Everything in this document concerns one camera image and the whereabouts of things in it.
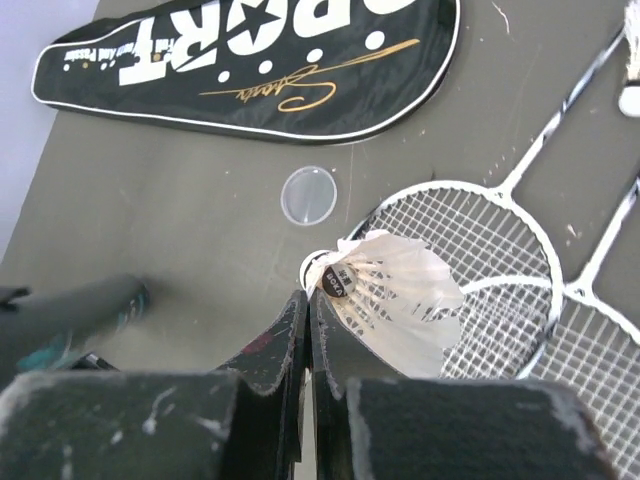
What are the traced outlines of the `black shuttlecock tube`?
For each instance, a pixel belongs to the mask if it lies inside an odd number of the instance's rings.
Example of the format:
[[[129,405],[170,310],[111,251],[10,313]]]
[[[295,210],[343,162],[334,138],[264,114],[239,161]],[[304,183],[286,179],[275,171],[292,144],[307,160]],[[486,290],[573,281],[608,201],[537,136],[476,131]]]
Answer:
[[[138,320],[150,306],[144,282],[121,274],[50,295],[1,288],[1,386],[23,373],[66,369]]]

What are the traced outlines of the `white shuttlecock pair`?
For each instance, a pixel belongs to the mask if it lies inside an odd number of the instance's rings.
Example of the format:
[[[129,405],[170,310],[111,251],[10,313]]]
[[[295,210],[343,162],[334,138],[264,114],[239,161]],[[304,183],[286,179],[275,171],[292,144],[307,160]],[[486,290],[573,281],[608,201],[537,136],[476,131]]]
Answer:
[[[323,292],[341,324],[400,374],[440,375],[462,336],[464,294],[427,242],[378,229],[309,254],[299,271],[307,295]]]

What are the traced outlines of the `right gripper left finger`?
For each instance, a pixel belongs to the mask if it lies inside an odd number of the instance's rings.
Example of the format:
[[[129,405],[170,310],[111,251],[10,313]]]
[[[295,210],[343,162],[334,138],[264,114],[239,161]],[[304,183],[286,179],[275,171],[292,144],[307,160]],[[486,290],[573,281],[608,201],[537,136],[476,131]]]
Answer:
[[[33,372],[1,395],[5,479],[289,479],[308,303],[209,372]]]

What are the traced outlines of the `clear plastic tube lid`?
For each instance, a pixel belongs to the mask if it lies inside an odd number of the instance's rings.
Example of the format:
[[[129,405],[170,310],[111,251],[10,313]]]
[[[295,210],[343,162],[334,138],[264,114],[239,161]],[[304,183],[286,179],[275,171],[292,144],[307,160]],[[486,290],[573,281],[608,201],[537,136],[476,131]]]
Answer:
[[[319,166],[305,166],[285,181],[280,206],[286,219],[298,226],[313,226],[326,220],[337,203],[337,185],[332,175]]]

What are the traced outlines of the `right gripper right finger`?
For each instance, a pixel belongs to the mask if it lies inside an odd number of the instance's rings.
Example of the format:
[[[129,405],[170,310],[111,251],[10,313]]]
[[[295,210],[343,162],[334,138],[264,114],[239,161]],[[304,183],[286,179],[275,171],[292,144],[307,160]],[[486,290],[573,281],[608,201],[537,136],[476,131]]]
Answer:
[[[323,479],[612,479],[585,406],[530,380],[416,380],[309,303]]]

